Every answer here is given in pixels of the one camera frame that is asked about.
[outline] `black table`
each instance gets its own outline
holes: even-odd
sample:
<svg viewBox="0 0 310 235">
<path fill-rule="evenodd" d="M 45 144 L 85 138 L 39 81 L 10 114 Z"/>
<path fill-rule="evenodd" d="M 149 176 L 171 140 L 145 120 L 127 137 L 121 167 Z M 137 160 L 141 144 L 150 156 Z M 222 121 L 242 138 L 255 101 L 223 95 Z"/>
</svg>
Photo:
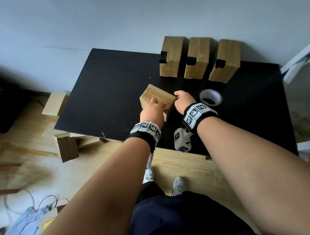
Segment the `black table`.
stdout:
<svg viewBox="0 0 310 235">
<path fill-rule="evenodd" d="M 228 84 L 185 79 L 184 57 L 178 78 L 159 76 L 159 54 L 92 49 L 55 126 L 58 130 L 124 141 L 142 110 L 139 97 L 148 84 L 173 94 L 189 92 L 197 102 L 203 89 L 215 89 L 223 102 L 215 106 L 224 121 L 297 154 L 293 127 L 277 64 L 241 62 Z M 183 127 L 174 110 L 162 128 L 158 147 L 174 150 L 174 131 Z M 190 153 L 208 156 L 197 135 Z"/>
</svg>

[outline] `shoe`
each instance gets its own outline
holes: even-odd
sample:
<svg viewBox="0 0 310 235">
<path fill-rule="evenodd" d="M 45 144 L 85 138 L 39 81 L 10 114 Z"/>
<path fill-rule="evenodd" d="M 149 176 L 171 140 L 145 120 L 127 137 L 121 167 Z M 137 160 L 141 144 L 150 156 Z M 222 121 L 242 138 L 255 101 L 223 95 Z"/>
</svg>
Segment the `shoe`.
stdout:
<svg viewBox="0 0 310 235">
<path fill-rule="evenodd" d="M 181 177 L 176 177 L 173 182 L 173 190 L 171 196 L 176 196 L 185 191 L 185 181 Z"/>
<path fill-rule="evenodd" d="M 150 169 L 145 169 L 143 183 L 154 181 L 154 169 L 151 167 Z"/>
</svg>

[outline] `forearm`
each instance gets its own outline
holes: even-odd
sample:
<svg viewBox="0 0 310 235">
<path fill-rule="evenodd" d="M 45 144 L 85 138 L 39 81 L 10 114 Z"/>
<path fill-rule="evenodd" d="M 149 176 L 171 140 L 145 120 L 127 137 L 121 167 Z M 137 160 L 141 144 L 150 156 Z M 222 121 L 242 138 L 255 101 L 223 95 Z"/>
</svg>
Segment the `forearm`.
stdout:
<svg viewBox="0 0 310 235">
<path fill-rule="evenodd" d="M 197 132 L 262 231 L 306 233 L 309 165 L 284 148 L 216 117 L 203 120 Z"/>
<path fill-rule="evenodd" d="M 145 140 L 127 139 L 74 195 L 44 235 L 127 233 L 149 154 Z"/>
</svg>

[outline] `navy blue clothing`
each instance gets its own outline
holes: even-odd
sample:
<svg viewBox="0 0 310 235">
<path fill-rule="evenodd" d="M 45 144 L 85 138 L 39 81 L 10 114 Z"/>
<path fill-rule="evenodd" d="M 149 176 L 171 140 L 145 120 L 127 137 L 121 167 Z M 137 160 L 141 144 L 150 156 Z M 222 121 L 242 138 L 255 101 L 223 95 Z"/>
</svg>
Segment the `navy blue clothing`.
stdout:
<svg viewBox="0 0 310 235">
<path fill-rule="evenodd" d="M 142 185 L 129 234 L 255 234 L 238 216 L 206 195 L 166 196 L 155 182 Z"/>
</svg>

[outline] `white tape roll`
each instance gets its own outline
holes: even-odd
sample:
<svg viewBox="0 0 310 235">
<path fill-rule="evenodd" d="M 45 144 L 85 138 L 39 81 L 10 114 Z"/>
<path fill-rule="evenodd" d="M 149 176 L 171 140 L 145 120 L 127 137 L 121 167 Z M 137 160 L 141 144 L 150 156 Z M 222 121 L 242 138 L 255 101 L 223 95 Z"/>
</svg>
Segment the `white tape roll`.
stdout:
<svg viewBox="0 0 310 235">
<path fill-rule="evenodd" d="M 204 103 L 205 105 L 208 106 L 217 106 L 220 103 L 222 103 L 222 95 L 213 89 L 205 89 L 203 91 L 200 92 L 199 98 L 201 100 L 202 103 Z M 203 99 L 210 99 L 214 102 L 214 104 L 209 104 L 208 102 L 204 101 Z"/>
</svg>

